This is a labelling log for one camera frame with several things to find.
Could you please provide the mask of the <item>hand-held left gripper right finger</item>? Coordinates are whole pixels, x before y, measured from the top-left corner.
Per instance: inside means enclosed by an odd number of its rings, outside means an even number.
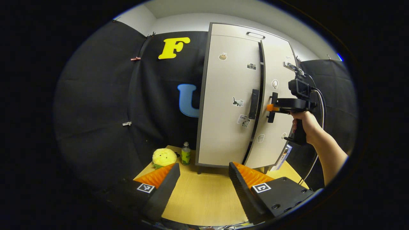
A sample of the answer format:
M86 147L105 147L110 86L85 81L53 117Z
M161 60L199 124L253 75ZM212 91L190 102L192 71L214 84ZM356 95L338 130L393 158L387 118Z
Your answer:
M229 178L251 224L282 219L313 198L314 192L287 177L274 179L240 163L229 163Z

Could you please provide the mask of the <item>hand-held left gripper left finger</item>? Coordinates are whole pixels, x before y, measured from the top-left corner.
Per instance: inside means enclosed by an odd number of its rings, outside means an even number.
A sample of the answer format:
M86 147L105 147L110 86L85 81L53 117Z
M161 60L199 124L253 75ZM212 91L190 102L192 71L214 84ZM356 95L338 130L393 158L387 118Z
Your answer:
M122 179L105 189L105 202L134 219L159 221L180 177L180 165L172 163L137 179Z

